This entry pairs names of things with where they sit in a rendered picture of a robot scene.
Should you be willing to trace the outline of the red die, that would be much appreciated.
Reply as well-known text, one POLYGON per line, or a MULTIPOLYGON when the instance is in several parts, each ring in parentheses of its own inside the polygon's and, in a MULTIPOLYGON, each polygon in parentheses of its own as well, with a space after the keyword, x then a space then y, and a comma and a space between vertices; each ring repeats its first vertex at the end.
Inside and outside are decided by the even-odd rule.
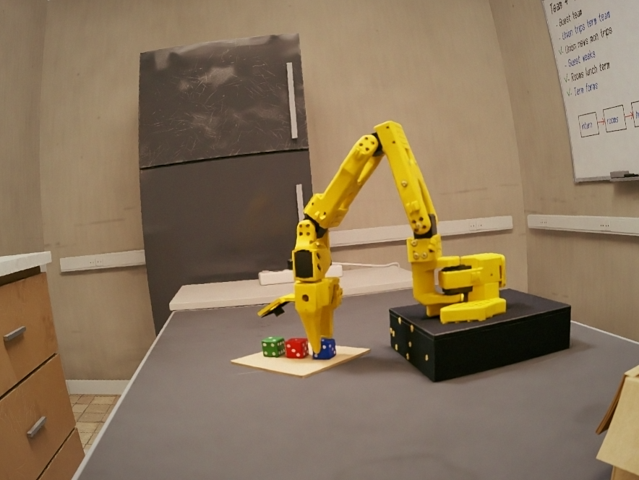
POLYGON ((285 342, 285 346, 288 359, 302 359, 309 355, 307 338, 291 338, 285 342))

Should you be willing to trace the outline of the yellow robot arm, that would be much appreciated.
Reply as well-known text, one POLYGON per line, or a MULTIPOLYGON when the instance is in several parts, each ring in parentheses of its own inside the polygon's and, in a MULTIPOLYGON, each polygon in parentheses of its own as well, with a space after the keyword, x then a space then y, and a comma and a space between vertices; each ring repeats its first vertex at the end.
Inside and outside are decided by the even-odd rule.
POLYGON ((407 246, 415 300, 426 306, 429 317, 440 315, 443 324, 481 321, 505 313, 506 301, 499 298, 501 257, 441 257, 437 215, 402 126, 387 121, 374 130, 354 145, 325 193, 314 194, 305 207, 307 215, 297 226, 296 248, 292 251, 293 280, 319 280, 327 273, 331 263, 329 228, 339 226, 386 155, 413 231, 407 246), (438 281, 444 293, 435 291, 436 268, 442 268, 438 281))

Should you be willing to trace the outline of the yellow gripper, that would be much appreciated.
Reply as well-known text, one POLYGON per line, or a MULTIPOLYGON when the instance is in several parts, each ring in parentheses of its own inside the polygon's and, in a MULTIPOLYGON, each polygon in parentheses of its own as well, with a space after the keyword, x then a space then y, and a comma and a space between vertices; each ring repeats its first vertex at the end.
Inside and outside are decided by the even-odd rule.
POLYGON ((274 313, 276 317, 279 317, 285 313, 282 307, 289 301, 294 301, 295 297, 295 307, 304 324, 309 343, 312 350, 319 353, 320 338, 333 336, 333 310, 340 306, 343 296, 343 288, 338 283, 340 283, 339 277, 325 277, 325 275, 316 281, 296 281, 294 293, 274 300, 258 312, 258 315, 264 314, 263 318, 274 313))

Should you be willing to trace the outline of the blue die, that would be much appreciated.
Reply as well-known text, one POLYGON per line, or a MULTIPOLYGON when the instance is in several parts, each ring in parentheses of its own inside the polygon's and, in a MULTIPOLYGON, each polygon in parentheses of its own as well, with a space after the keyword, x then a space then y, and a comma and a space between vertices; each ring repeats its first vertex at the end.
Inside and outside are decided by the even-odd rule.
POLYGON ((329 360, 336 355, 335 339, 321 338, 321 350, 315 353, 312 350, 313 359, 329 360))

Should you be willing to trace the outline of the green die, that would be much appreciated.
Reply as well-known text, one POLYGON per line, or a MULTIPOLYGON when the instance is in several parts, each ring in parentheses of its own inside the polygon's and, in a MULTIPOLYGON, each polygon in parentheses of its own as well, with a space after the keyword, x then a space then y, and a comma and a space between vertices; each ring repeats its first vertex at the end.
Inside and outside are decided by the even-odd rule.
POLYGON ((265 357, 278 358, 286 353, 284 338, 269 337, 261 342, 263 356, 265 357))

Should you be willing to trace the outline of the beige flat mat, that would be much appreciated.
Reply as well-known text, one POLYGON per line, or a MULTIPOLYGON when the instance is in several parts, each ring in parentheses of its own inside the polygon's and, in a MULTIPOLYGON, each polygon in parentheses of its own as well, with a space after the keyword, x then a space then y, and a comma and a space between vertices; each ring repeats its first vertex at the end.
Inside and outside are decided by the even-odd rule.
POLYGON ((261 352, 232 360, 231 364, 276 374, 305 378, 370 352, 370 349, 366 348, 335 347, 336 355, 329 360, 313 359, 312 348, 309 344, 309 355, 302 359, 288 359, 286 353, 278 358, 265 357, 263 356, 263 352, 261 352))

